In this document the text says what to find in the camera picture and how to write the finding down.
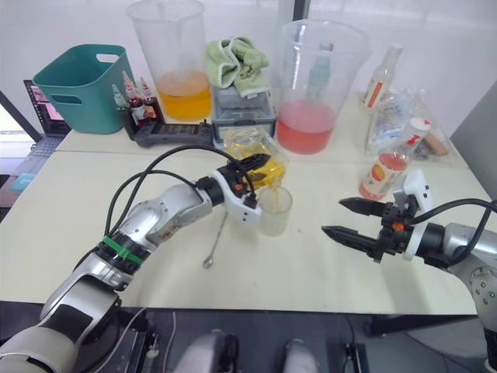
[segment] metal spoon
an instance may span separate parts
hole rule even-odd
[[[221,231],[223,230],[224,223],[226,222],[226,218],[228,217],[228,213],[224,213],[223,221],[221,222],[221,226],[219,228],[219,232],[217,233],[216,237],[216,242],[214,242],[214,245],[212,246],[212,250],[210,251],[210,254],[205,260],[203,260],[202,267],[205,270],[208,270],[209,268],[212,267],[214,264],[214,251],[216,251],[217,243],[219,242],[219,238],[221,237]]]

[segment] basket handle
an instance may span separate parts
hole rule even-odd
[[[56,103],[64,104],[64,105],[82,105],[83,102],[77,96],[73,95],[60,95],[60,94],[50,94],[50,97]]]
[[[97,53],[95,57],[98,62],[103,62],[104,64],[113,64],[119,59],[117,54],[111,53]]]

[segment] orange juice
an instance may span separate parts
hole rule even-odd
[[[201,71],[193,71],[184,78],[169,72],[158,80],[157,90],[168,117],[191,121],[210,114],[209,81]]]

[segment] white wall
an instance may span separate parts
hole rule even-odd
[[[41,131],[23,79],[77,44],[118,44],[127,50],[135,78],[151,76],[126,16],[126,7],[136,0],[0,0],[0,89]],[[291,21],[291,12],[279,16],[278,0],[202,0],[207,40],[245,35],[254,40],[272,60],[281,25]],[[281,0],[286,8],[290,4]]]
[[[23,86],[69,47],[119,44],[135,77],[151,80],[125,8],[134,0],[0,0],[0,88],[39,131]],[[207,40],[245,35],[264,50],[273,67],[281,26],[293,0],[203,0]],[[374,54],[353,89],[362,91],[388,42],[405,52],[397,88],[428,89],[429,105],[448,134],[497,79],[495,0],[311,0],[310,18],[340,19],[368,32]],[[277,82],[277,69],[269,71]]]
[[[427,89],[435,118],[451,135],[497,79],[494,0],[311,0],[309,18],[367,32],[373,55],[353,90],[363,91],[388,43],[405,50],[392,86]]]

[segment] bottle label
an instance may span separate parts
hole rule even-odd
[[[370,84],[367,86],[366,95],[363,98],[363,105],[369,108],[375,107],[383,96],[385,88],[384,82],[371,79]]]
[[[157,118],[157,114],[155,113],[153,106],[145,105],[145,111],[147,112],[147,118],[152,118],[152,119]]]
[[[363,180],[363,188],[371,194],[383,196],[397,181],[404,170],[389,169],[378,161]]]
[[[147,117],[146,112],[145,112],[145,105],[142,105],[140,107],[134,107],[133,108],[133,115],[134,119],[136,120],[143,120]]]

